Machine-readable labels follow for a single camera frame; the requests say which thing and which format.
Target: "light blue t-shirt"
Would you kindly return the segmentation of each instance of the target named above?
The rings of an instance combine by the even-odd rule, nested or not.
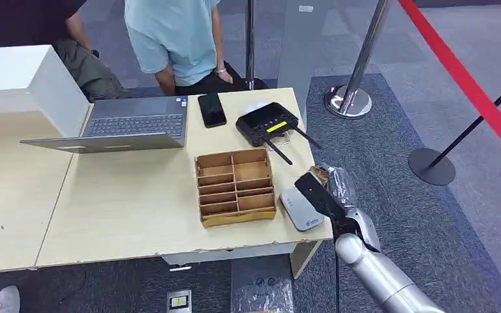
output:
[[[126,0],[125,21],[144,73],[168,62],[175,84],[190,86],[216,67],[212,8],[220,0]]]

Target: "dark carpet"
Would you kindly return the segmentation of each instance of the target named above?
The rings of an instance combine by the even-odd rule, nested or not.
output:
[[[326,111],[328,87],[348,77],[313,78],[307,99],[308,133],[325,149],[316,162],[346,168],[359,205],[376,224],[382,250],[447,312],[501,312],[501,276],[448,188],[420,181],[408,154],[423,144],[381,74],[362,88],[374,105],[349,121]],[[334,312],[333,243],[324,242],[293,285],[295,312]],[[381,312],[360,281],[340,268],[343,312]]]
[[[454,197],[408,169],[409,152],[423,144],[383,76],[364,77],[362,86],[374,106],[357,121],[339,119],[322,104],[327,87],[345,81],[348,77],[312,79],[308,133],[325,147],[312,148],[315,161],[352,174],[359,204],[376,223],[383,251],[433,301],[447,312],[501,312],[500,273]],[[161,95],[158,88],[130,93]],[[293,312],[294,306],[297,313],[330,313],[336,299],[334,261],[333,243],[324,242],[293,282],[292,305],[283,298],[289,294],[286,256],[207,262],[176,273],[160,258],[0,273],[0,289],[18,286],[23,313],[165,312],[166,292],[184,288],[193,291],[195,313],[229,312],[230,305],[232,312],[273,308],[275,301],[279,312]],[[360,281],[343,265],[340,270],[342,311],[380,312]]]

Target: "plastic bag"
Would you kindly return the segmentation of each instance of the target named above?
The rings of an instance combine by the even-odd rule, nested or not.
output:
[[[343,207],[358,205],[358,195],[352,176],[344,169],[321,163],[319,168],[327,173],[326,188]]]

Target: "red rope barrier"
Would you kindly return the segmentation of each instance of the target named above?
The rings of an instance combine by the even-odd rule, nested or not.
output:
[[[501,112],[440,38],[412,0],[399,0],[418,31],[463,93],[501,140]]]

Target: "laptop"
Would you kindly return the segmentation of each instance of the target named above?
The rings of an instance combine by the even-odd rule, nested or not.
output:
[[[73,153],[101,153],[185,146],[187,97],[100,100],[81,137],[21,140]]]

